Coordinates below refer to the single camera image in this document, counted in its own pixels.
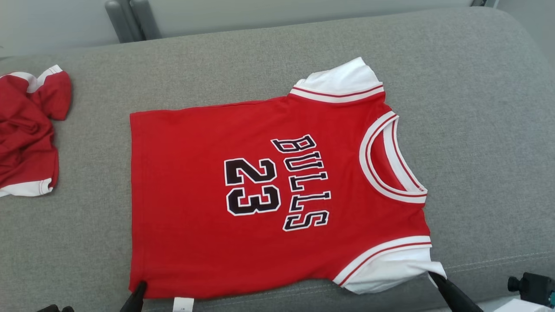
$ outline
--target white object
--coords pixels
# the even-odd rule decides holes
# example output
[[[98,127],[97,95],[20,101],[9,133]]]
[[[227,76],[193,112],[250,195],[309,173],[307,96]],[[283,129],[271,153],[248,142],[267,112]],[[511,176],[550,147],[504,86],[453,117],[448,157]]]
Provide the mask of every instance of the white object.
[[[552,309],[532,302],[513,299],[494,312],[551,312]]]
[[[173,312],[193,312],[194,303],[195,299],[193,298],[175,297]]]

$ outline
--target red stripe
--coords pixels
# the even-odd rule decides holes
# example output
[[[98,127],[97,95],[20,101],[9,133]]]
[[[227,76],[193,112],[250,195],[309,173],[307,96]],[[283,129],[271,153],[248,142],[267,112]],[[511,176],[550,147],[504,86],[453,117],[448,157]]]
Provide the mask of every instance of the red stripe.
[[[372,135],[370,136],[370,139],[368,140],[368,143],[366,144],[366,149],[365,149],[365,151],[366,151],[366,155],[365,155],[365,156],[366,156],[366,165],[368,166],[368,168],[370,168],[369,171],[370,171],[370,174],[372,175],[372,177],[374,178],[374,180],[375,180],[381,187],[383,187],[385,190],[387,190],[388,192],[393,193],[393,194],[396,194],[396,195],[399,195],[399,196],[404,196],[404,197],[425,197],[425,196],[427,195],[426,193],[425,193],[425,194],[403,194],[403,193],[395,192],[395,191],[393,191],[393,190],[391,190],[391,189],[385,187],[382,183],[380,183],[380,181],[378,180],[378,178],[374,175],[374,172],[372,172],[371,164],[370,164],[370,158],[368,157],[368,151],[369,151],[369,149],[370,149],[370,147],[369,147],[370,142],[372,142],[372,138],[373,138],[374,136],[376,136],[376,133],[380,130],[380,128],[383,127],[384,124],[386,124],[387,122],[389,122],[389,120],[391,120],[392,118],[394,118],[394,117],[396,117],[396,116],[397,116],[397,115],[395,114],[395,115],[389,117],[386,121],[384,121],[382,124],[380,124],[380,126],[377,127],[376,130],[374,131],[374,133],[372,133]]]
[[[381,87],[383,87],[383,86],[384,86],[383,84],[380,84],[380,85],[378,85],[377,87],[373,87],[373,88],[370,89],[370,90],[360,91],[360,92],[351,93],[351,94],[344,94],[344,95],[334,95],[334,94],[319,93],[319,92],[314,92],[314,91],[308,91],[308,90],[305,90],[305,89],[301,89],[301,88],[299,88],[299,87],[293,87],[293,89],[299,90],[299,91],[303,91],[303,92],[306,92],[306,93],[312,93],[312,94],[317,94],[317,95],[324,95],[324,96],[326,96],[326,97],[344,98],[344,97],[350,97],[350,96],[352,96],[352,95],[359,95],[359,94],[363,94],[363,93],[368,93],[368,92],[370,92],[370,91],[373,91],[373,90],[375,90],[375,89],[381,88]]]
[[[356,272],[361,266],[363,266],[368,260],[370,260],[370,258],[374,257],[375,255],[379,254],[379,253],[383,253],[384,251],[388,251],[391,249],[396,249],[396,248],[401,248],[401,247],[407,247],[407,246],[416,246],[416,245],[430,245],[430,242],[426,242],[426,243],[410,243],[410,244],[404,244],[404,245],[399,245],[399,246],[393,246],[393,247],[389,247],[386,249],[382,249],[380,251],[377,251],[373,254],[371,254],[368,258],[364,259],[363,262],[361,262],[353,271],[351,271],[351,273],[349,273],[347,275],[347,277],[345,277],[343,279],[343,281],[341,281],[341,283],[339,283],[339,286],[343,286],[343,284],[351,277],[352,274],[354,274],[354,272]]]
[[[416,182],[416,180],[412,177],[412,174],[408,171],[407,167],[405,167],[404,162],[401,159],[401,155],[399,155],[399,150],[397,149],[397,138],[395,137],[395,130],[397,129],[397,122],[393,122],[393,131],[391,131],[391,139],[393,141],[393,148],[395,149],[395,154],[397,154],[397,158],[399,159],[399,163],[401,163],[401,166],[403,167],[403,169],[405,170],[405,172],[407,173],[408,177],[411,179],[411,181],[414,183],[414,185],[419,188],[422,189],[420,187],[420,185]]]

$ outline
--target white trim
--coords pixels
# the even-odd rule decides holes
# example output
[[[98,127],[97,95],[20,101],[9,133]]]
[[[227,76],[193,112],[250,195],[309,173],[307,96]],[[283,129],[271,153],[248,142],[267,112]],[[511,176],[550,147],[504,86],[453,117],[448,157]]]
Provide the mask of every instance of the white trim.
[[[426,194],[428,192],[424,187],[421,187],[422,190],[419,190],[417,192],[408,192],[405,190],[394,189],[389,185],[385,184],[380,179],[380,177],[376,173],[376,170],[374,169],[374,166],[372,166],[372,163],[371,163],[370,150],[371,150],[372,144],[374,143],[374,140],[376,139],[377,135],[381,131],[383,131],[383,129],[386,128],[386,126],[393,123],[398,118],[399,116],[397,116],[394,112],[389,111],[385,113],[382,117],[378,118],[378,120],[376,120],[368,128],[360,144],[359,162],[360,162],[362,171],[366,176],[366,179],[378,192],[380,192],[384,196],[387,196],[395,200],[399,200],[401,202],[423,204],[424,202],[426,202]],[[401,180],[403,179],[403,176],[397,176],[397,178]]]
[[[424,187],[424,185],[422,185],[422,183],[420,183],[418,181],[418,179],[416,178],[416,176],[414,175],[414,173],[412,173],[411,168],[407,165],[407,162],[405,161],[405,158],[403,157],[403,154],[401,153],[401,150],[399,149],[399,143],[397,142],[397,129],[398,129],[398,120],[394,121],[393,123],[393,142],[395,144],[395,149],[397,150],[395,159],[397,159],[397,161],[401,161],[402,163],[402,168],[403,171],[408,174],[408,176],[410,176],[408,179],[410,180],[410,182],[406,182],[407,184],[410,183],[412,185],[414,185],[416,187],[415,192],[418,193],[418,191],[420,191],[421,193],[427,193],[428,190]]]
[[[60,68],[60,66],[54,65],[48,68],[46,71],[44,71],[38,78],[35,78],[35,76],[24,72],[13,72],[10,74],[0,76],[0,78],[4,76],[14,76],[14,77],[25,79],[29,83],[29,86],[27,87],[27,93],[33,93],[36,90],[38,90],[38,88],[40,88],[42,85],[44,85],[44,81],[46,80],[46,77],[52,74],[60,73],[62,71],[63,70]]]
[[[347,103],[384,91],[374,71],[357,57],[329,71],[299,80],[290,94],[320,102]]]
[[[52,178],[39,181],[23,182],[17,184],[6,185],[0,188],[0,197],[6,195],[16,195],[16,196],[39,196],[52,192],[51,187],[49,187],[52,182]]]
[[[431,260],[431,247],[430,244],[417,244],[379,252],[341,287],[356,294],[367,294],[384,291],[428,272],[447,278],[443,265]]]
[[[421,191],[421,186],[414,184],[411,177],[409,176],[409,172],[407,172],[408,167],[403,167],[401,161],[404,163],[404,159],[402,159],[401,152],[398,149],[397,144],[397,122],[398,119],[394,120],[392,123],[388,124],[384,128],[384,146],[385,146],[385,153],[387,155],[387,159],[393,170],[393,173],[401,182],[403,187],[408,192],[419,192]]]
[[[405,238],[390,240],[378,246],[372,247],[356,257],[356,259],[349,263],[347,266],[345,266],[345,268],[343,268],[343,270],[339,272],[339,274],[334,278],[334,283],[336,283],[337,285],[347,284],[349,280],[351,280],[358,272],[360,272],[360,270],[362,270],[362,268],[364,268],[364,265],[362,264],[367,264],[376,257],[383,255],[390,250],[406,250],[411,248],[421,248],[423,246],[431,247],[429,236],[409,236]]]
[[[370,97],[374,94],[378,94],[378,93],[383,92],[383,91],[384,91],[384,88],[380,87],[380,88],[377,88],[377,89],[374,89],[374,90],[370,90],[369,92],[366,92],[366,93],[355,94],[355,95],[350,95],[350,96],[346,96],[346,97],[333,97],[333,96],[328,96],[328,95],[324,95],[324,94],[322,94],[322,95],[313,94],[313,93],[306,92],[306,91],[299,90],[299,89],[292,89],[291,92],[289,92],[289,93],[298,95],[299,97],[303,97],[303,98],[307,98],[307,99],[311,99],[311,100],[316,100],[316,101],[320,101],[320,102],[347,103],[347,102],[353,102],[353,101],[356,101],[356,100],[364,99],[364,98]]]

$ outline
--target couch seam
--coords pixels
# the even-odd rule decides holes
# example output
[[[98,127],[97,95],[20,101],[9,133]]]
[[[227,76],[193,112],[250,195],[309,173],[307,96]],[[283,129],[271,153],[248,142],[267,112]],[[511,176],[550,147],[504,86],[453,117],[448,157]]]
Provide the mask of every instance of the couch seam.
[[[268,299],[276,299],[276,298],[285,298],[285,297],[291,297],[291,296],[297,296],[297,295],[316,294],[316,293],[323,293],[325,291],[330,291],[330,290],[336,290],[336,289],[322,289],[322,290],[316,290],[316,291],[309,291],[309,292],[306,292],[306,293],[288,294],[288,295],[282,295],[282,296],[272,296],[272,297],[265,297],[265,298],[242,300],[242,301],[236,301],[236,302],[230,302],[230,303],[224,303],[224,304],[206,305],[206,306],[203,306],[203,308],[213,308],[213,307],[216,307],[216,306],[226,306],[226,305],[246,303],[246,302],[252,302],[252,301],[260,301],[260,300],[268,300]]]
[[[292,291],[305,291],[305,290],[309,290],[309,289],[315,289],[315,288],[328,288],[330,286],[334,286],[334,285],[318,285],[318,286],[311,286],[311,287],[302,287],[302,288],[297,288],[297,289],[284,289],[284,290],[280,290],[280,291],[275,291],[275,290],[267,290],[267,291],[263,291],[260,293],[254,293],[254,295],[265,295],[265,294],[283,294],[283,293],[290,293]],[[229,300],[233,300],[235,298],[221,298],[218,299],[218,301],[229,301]]]
[[[453,273],[458,273],[458,272],[463,272],[463,271],[470,271],[470,270],[477,270],[477,269],[489,268],[489,267],[492,267],[492,266],[505,265],[505,264],[512,264],[512,263],[516,263],[516,262],[523,262],[523,261],[529,261],[529,260],[538,260],[538,259],[552,258],[552,257],[554,257],[554,256],[555,256],[555,255],[541,256],[541,257],[536,257],[536,258],[522,259],[522,260],[518,260],[518,261],[511,261],[511,262],[503,262],[503,263],[496,263],[496,264],[490,264],[490,265],[483,265],[483,266],[477,266],[477,267],[475,267],[475,268],[456,270],[456,271],[452,271],[452,272],[448,272],[448,273],[449,273],[449,274],[453,274]]]
[[[549,253],[555,253],[555,250],[544,251],[544,252],[541,252],[541,253],[531,253],[531,254],[523,254],[523,255],[516,255],[516,256],[506,256],[506,257],[504,257],[504,258],[497,258],[497,259],[492,259],[492,260],[478,261],[478,262],[467,263],[467,264],[459,264],[459,265],[455,265],[455,266],[447,266],[447,267],[445,267],[444,269],[454,269],[454,268],[459,268],[459,267],[461,267],[461,266],[468,266],[468,265],[474,265],[474,264],[480,264],[480,263],[488,263],[488,262],[499,261],[499,260],[520,258],[520,257],[523,257],[523,256],[542,255],[542,254],[549,254]]]

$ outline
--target crumpled red shirt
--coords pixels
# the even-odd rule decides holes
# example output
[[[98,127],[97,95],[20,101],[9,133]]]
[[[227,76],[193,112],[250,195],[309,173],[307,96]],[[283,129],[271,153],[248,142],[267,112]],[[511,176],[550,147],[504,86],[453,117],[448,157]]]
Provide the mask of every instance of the crumpled red shirt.
[[[64,120],[71,103],[69,75],[55,65],[38,78],[0,76],[0,197],[38,196],[58,180],[58,151],[50,119]]]

